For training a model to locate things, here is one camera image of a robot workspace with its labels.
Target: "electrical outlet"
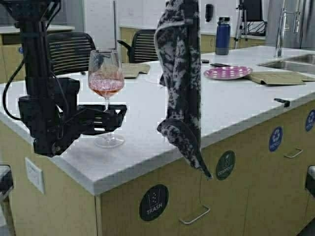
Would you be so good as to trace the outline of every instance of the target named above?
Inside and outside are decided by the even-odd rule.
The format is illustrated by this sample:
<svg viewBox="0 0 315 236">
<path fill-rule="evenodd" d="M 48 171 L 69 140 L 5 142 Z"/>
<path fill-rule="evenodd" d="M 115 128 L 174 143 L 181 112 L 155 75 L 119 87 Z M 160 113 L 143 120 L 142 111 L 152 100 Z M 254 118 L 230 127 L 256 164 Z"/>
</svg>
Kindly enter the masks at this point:
<svg viewBox="0 0 315 236">
<path fill-rule="evenodd" d="M 34 163 L 32 163 L 27 157 L 25 158 L 26 173 L 29 181 L 43 194 L 45 194 L 44 188 L 44 174 Z"/>
</svg>

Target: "white wall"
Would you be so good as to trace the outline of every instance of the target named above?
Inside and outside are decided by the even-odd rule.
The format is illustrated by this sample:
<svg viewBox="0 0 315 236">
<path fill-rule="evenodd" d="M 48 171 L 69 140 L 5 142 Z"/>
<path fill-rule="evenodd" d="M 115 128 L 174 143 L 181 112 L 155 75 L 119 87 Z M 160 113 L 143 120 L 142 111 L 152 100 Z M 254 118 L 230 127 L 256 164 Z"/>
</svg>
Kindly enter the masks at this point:
<svg viewBox="0 0 315 236">
<path fill-rule="evenodd" d="M 113 9 L 112 0 L 84 0 L 85 32 L 100 50 L 115 47 Z"/>
<path fill-rule="evenodd" d="M 239 0 L 199 0 L 201 11 L 201 31 L 216 32 L 219 16 L 231 17 L 232 31 L 235 31 Z M 158 25 L 160 16 L 165 9 L 165 0 L 119 0 L 119 25 L 139 28 L 153 28 Z M 205 5 L 213 4 L 214 17 L 209 23 L 205 21 Z M 269 0 L 263 0 L 263 16 L 267 20 Z"/>
</svg>

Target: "sink faucet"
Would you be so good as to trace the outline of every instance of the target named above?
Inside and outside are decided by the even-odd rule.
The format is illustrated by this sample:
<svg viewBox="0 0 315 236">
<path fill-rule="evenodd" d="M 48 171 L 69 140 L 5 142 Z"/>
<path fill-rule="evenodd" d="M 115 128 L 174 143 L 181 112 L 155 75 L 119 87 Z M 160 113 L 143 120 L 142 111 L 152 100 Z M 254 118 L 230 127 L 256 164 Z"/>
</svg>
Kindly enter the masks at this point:
<svg viewBox="0 0 315 236">
<path fill-rule="evenodd" d="M 275 57 L 277 58 L 283 57 L 284 32 L 289 30 L 289 28 L 286 27 L 286 17 L 288 14 L 294 15 L 292 33 L 298 33 L 300 30 L 300 21 L 301 21 L 300 1 L 301 0 L 297 0 L 295 12 L 288 12 L 286 8 L 286 0 L 283 0 L 283 6 L 281 9 L 281 16 L 280 16 L 280 22 L 279 22 L 279 28 L 278 28 L 278 35 L 277 35 L 277 43 L 276 43 Z"/>
</svg>

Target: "floor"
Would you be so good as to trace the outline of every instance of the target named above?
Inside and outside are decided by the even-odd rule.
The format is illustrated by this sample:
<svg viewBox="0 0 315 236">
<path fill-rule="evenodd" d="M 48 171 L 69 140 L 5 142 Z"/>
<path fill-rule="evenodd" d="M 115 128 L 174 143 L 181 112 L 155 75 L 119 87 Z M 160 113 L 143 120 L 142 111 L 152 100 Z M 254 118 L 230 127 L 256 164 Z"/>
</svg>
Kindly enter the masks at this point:
<svg viewBox="0 0 315 236">
<path fill-rule="evenodd" d="M 6 227 L 5 218 L 0 207 L 0 236 L 11 236 Z M 315 236 L 315 221 L 313 221 L 299 236 Z"/>
</svg>

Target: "cardboard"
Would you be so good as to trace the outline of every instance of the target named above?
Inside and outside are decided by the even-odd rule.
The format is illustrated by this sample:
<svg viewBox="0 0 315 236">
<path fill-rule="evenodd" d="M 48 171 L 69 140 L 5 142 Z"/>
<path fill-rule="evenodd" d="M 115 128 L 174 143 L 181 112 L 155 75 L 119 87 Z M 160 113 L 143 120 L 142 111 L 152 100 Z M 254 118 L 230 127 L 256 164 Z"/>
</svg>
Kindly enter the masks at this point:
<svg viewBox="0 0 315 236">
<path fill-rule="evenodd" d="M 148 64 L 123 63 L 123 73 L 125 79 L 135 79 L 138 75 L 148 74 L 150 66 Z"/>
<path fill-rule="evenodd" d="M 315 78 L 296 72 L 253 72 L 247 79 L 260 85 L 304 85 L 305 82 L 315 82 Z"/>
</svg>

